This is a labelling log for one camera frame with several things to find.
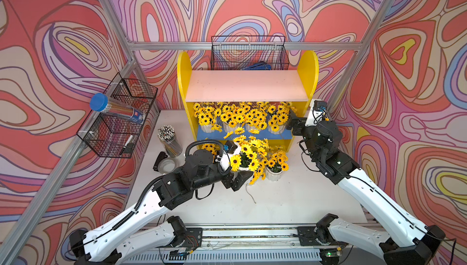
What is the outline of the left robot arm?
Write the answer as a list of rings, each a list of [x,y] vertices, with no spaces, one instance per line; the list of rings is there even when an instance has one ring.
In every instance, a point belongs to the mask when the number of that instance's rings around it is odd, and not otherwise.
[[[222,182],[237,191],[234,170],[241,164],[241,153],[242,146],[231,140],[221,143],[207,139],[189,144],[184,165],[151,180],[130,208],[100,227],[79,229],[70,235],[74,264],[116,265],[141,251],[136,241],[142,241],[145,247],[179,245],[186,237],[186,228],[178,217],[148,230],[147,237],[139,229],[192,198],[200,200],[200,188],[214,188]]]

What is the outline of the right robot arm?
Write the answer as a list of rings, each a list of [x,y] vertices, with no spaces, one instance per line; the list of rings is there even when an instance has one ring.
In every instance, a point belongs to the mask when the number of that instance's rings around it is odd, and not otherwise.
[[[287,129],[302,137],[300,148],[318,171],[356,199],[384,228],[371,230],[329,213],[316,224],[316,242],[351,244],[388,265],[426,265],[435,257],[445,232],[412,216],[380,189],[356,161],[340,151],[342,132],[334,121],[309,125],[307,119],[292,116]]]

